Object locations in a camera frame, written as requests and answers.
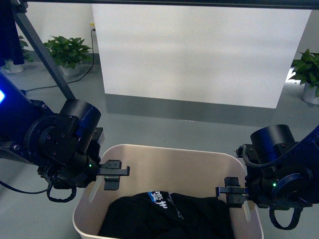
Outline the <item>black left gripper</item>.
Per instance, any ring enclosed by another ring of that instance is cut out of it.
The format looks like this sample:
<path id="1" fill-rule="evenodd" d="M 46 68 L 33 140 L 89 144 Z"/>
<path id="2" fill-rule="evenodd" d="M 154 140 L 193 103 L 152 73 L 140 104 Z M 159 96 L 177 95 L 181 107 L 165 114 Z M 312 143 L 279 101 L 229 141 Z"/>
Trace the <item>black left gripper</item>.
<path id="1" fill-rule="evenodd" d="M 85 188 L 96 180 L 97 171 L 101 162 L 99 156 L 101 144 L 98 139 L 89 143 L 86 152 L 82 148 L 76 149 L 71 160 L 57 173 L 54 188 Z M 129 176 L 130 167 L 122 168 L 120 160 L 108 160 L 100 168 L 99 175 L 104 176 L 104 190 L 116 191 L 119 188 L 120 176 Z"/>

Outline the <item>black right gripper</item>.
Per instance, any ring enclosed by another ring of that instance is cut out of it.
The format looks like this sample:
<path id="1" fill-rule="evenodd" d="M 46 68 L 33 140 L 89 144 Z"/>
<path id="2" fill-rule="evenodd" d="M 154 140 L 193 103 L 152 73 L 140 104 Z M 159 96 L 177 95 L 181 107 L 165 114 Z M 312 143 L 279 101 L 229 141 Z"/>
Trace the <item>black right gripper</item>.
<path id="1" fill-rule="evenodd" d="M 225 187 L 216 187 L 216 196 L 226 194 L 226 203 L 230 208 L 242 208 L 245 202 L 244 194 L 248 194 L 248 200 L 253 201 L 259 208 L 280 209 L 278 202 L 272 197 L 273 184 L 277 183 L 274 173 L 266 171 L 248 171 L 245 176 L 245 186 L 242 188 L 238 177 L 226 177 Z"/>

